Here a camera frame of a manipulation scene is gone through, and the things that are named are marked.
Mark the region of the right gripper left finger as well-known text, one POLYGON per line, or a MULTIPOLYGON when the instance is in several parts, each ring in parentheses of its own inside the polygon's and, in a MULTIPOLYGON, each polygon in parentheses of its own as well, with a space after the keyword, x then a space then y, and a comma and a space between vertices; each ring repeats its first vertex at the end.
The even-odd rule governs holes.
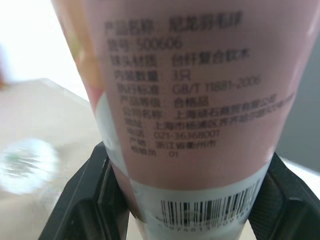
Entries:
POLYGON ((67 182, 39 239, 125 240, 129 213, 101 142, 67 182))

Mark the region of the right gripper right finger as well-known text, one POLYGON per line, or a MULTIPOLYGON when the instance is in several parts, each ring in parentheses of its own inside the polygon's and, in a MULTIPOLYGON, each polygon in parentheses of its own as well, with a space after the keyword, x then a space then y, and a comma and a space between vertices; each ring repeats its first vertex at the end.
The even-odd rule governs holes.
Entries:
POLYGON ((248 220, 258 240, 318 240, 320 200, 274 154, 248 220))

